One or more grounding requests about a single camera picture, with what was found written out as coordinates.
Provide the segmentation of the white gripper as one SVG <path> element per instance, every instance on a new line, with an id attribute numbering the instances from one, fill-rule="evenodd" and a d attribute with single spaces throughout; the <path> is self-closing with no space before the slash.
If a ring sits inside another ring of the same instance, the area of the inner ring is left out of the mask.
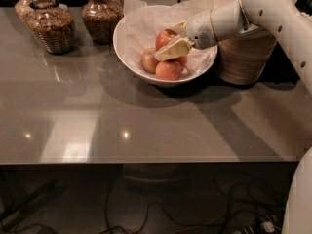
<path id="1" fill-rule="evenodd" d="M 240 2 L 234 0 L 206 10 L 170 27 L 177 36 L 154 54 L 158 61 L 187 55 L 192 47 L 207 49 L 228 38 L 238 37 L 244 31 Z"/>

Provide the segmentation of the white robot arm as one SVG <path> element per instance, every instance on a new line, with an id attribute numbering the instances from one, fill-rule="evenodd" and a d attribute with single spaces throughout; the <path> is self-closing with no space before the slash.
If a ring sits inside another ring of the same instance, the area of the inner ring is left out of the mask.
<path id="1" fill-rule="evenodd" d="M 175 59 L 230 37 L 269 32 L 312 93 L 312 24 L 293 0 L 226 0 L 174 26 L 177 37 L 155 53 Z M 301 158 L 289 192 L 281 234 L 312 234 L 312 148 Z"/>

